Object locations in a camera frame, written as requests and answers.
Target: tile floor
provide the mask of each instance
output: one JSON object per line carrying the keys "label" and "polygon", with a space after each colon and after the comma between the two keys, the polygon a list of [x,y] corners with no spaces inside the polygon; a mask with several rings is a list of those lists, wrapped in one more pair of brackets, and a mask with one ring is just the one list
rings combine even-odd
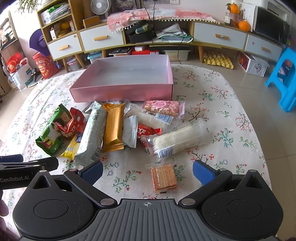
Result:
{"label": "tile floor", "polygon": [[[284,210],[279,229],[281,239],[296,236],[296,108],[291,113],[278,105],[280,93],[268,78],[246,74],[236,61],[234,70],[200,63],[197,56],[182,64],[197,65],[220,72],[234,89],[257,133],[268,166],[274,194]],[[9,92],[0,105],[0,139],[24,103],[32,88]]]}

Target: metal screw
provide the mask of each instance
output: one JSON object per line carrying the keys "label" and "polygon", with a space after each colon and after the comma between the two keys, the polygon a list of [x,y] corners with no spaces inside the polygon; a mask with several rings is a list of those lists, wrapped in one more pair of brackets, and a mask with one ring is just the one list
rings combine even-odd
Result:
{"label": "metal screw", "polygon": [[191,206],[195,203],[195,200],[192,198],[184,198],[182,199],[181,203],[186,206]]}
{"label": "metal screw", "polygon": [[112,198],[104,198],[100,201],[100,203],[104,206],[109,206],[114,203],[114,200]]}

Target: white shopping bag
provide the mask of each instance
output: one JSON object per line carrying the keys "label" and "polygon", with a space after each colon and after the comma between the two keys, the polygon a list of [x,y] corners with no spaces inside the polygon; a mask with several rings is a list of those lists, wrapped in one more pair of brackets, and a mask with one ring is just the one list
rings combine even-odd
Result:
{"label": "white shopping bag", "polygon": [[19,90],[24,90],[33,81],[32,68],[28,64],[28,59],[24,58],[20,62],[20,68],[10,74],[12,81],[18,87]]}

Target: yellow egg carton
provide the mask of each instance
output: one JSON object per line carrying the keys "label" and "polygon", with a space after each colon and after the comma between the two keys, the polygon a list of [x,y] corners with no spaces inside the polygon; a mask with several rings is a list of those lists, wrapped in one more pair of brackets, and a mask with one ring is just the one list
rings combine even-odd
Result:
{"label": "yellow egg carton", "polygon": [[218,65],[228,69],[233,69],[233,64],[227,56],[222,53],[207,51],[203,56],[204,62],[210,65]]}

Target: pink box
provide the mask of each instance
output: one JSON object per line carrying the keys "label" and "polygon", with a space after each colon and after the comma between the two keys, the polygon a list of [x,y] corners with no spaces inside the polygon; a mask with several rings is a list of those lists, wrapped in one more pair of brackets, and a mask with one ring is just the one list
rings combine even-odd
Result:
{"label": "pink box", "polygon": [[70,88],[76,103],[172,100],[173,74],[167,55],[97,59]]}

